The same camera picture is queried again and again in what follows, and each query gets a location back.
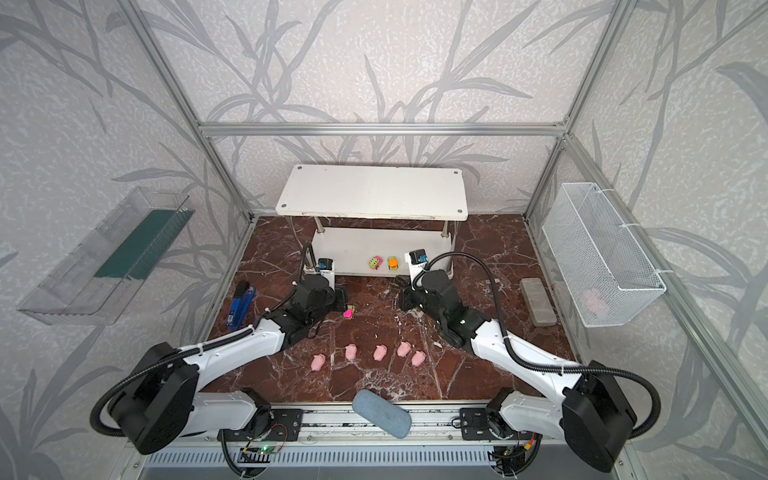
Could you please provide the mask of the grey sponge block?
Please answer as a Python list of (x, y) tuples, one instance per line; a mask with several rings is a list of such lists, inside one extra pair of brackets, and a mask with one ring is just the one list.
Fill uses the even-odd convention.
[(540, 278), (523, 278), (520, 281), (520, 289), (532, 324), (537, 328), (555, 326), (557, 315), (542, 280)]

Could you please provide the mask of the grey blue oval pad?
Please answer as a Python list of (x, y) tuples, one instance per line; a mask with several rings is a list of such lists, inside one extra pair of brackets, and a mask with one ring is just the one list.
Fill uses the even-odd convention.
[(361, 390), (355, 395), (352, 409), (359, 416), (397, 439), (404, 439), (410, 433), (412, 426), (410, 414), (369, 390)]

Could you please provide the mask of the white two-tier shelf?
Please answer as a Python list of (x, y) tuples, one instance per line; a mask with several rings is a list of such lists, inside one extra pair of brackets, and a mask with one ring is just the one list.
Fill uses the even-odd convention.
[[(424, 249), (428, 260), (455, 247), (458, 224), (468, 218), (463, 173), (451, 168), (297, 165), (276, 205), (283, 217), (311, 217), (312, 248), (331, 258), (338, 276), (408, 275), (405, 254)], [(333, 227), (327, 219), (439, 221), (440, 230)], [(368, 262), (383, 259), (377, 270)], [(399, 269), (390, 271), (389, 257)]]

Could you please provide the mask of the clear plastic wall bin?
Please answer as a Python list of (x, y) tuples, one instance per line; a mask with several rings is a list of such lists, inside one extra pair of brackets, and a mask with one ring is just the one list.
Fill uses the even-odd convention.
[(194, 213), (187, 194), (134, 188), (18, 310), (46, 325), (114, 324)]

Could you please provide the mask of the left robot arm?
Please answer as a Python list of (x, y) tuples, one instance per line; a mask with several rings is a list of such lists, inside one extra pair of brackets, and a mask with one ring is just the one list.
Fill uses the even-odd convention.
[(328, 314), (344, 312), (347, 304), (344, 285), (334, 285), (327, 275), (308, 275), (278, 308), (236, 332), (183, 348), (156, 344), (96, 401), (90, 426), (104, 436), (127, 438), (143, 455), (179, 437), (242, 430), (264, 408), (261, 398), (251, 390), (211, 393), (206, 386), (297, 345)]

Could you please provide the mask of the pink toy in basket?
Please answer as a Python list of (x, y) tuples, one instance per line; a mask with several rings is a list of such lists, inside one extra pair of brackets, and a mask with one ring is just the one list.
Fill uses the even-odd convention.
[(589, 289), (583, 293), (583, 302), (587, 309), (598, 318), (606, 318), (610, 307), (598, 289)]

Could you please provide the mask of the pink toy pig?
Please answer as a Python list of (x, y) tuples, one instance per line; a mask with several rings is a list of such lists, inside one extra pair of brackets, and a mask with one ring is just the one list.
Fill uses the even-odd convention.
[(388, 349), (385, 345), (377, 345), (373, 353), (373, 359), (376, 362), (381, 362), (384, 360), (387, 353), (388, 353)]
[(419, 367), (425, 362), (426, 358), (427, 356), (424, 352), (416, 351), (411, 357), (411, 364), (413, 367)]
[(357, 346), (355, 344), (348, 344), (345, 347), (345, 358), (348, 361), (355, 360), (356, 357), (357, 357), (357, 351), (358, 351), (358, 349), (357, 349)]
[(412, 346), (409, 342), (402, 342), (398, 346), (396, 354), (400, 358), (405, 358), (409, 355), (409, 353), (411, 352), (411, 349), (412, 349)]
[(316, 354), (313, 356), (311, 362), (311, 370), (313, 372), (320, 371), (326, 363), (326, 356), (323, 354)]

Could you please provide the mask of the blue stapler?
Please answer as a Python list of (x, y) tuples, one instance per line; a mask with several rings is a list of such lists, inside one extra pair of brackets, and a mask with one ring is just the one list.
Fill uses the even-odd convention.
[(248, 281), (243, 280), (237, 284), (226, 318), (228, 330), (236, 331), (242, 327), (254, 294), (255, 290)]

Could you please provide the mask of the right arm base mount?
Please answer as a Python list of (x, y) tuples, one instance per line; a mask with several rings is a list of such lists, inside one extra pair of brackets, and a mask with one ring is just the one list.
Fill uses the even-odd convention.
[(533, 432), (513, 430), (495, 412), (489, 416), (485, 408), (461, 408), (450, 424), (465, 441), (527, 442), (535, 436)]

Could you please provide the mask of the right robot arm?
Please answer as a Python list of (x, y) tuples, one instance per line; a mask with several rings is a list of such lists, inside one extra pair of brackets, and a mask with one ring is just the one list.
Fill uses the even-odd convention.
[(500, 437), (529, 431), (560, 439), (584, 463), (608, 473), (626, 441), (649, 431), (660, 417), (660, 395), (651, 382), (597, 361), (583, 366), (521, 339), (498, 320), (464, 305), (443, 270), (413, 271), (398, 302), (401, 309), (419, 309), (434, 320), (452, 347), (537, 391), (529, 396), (504, 389), (487, 405), (489, 423)]

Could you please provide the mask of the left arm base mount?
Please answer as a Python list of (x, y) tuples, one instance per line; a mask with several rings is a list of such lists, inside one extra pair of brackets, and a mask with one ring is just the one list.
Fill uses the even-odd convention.
[(217, 439), (226, 442), (274, 441), (296, 442), (301, 430), (302, 409), (278, 408), (258, 410), (254, 418), (241, 430), (220, 430)]

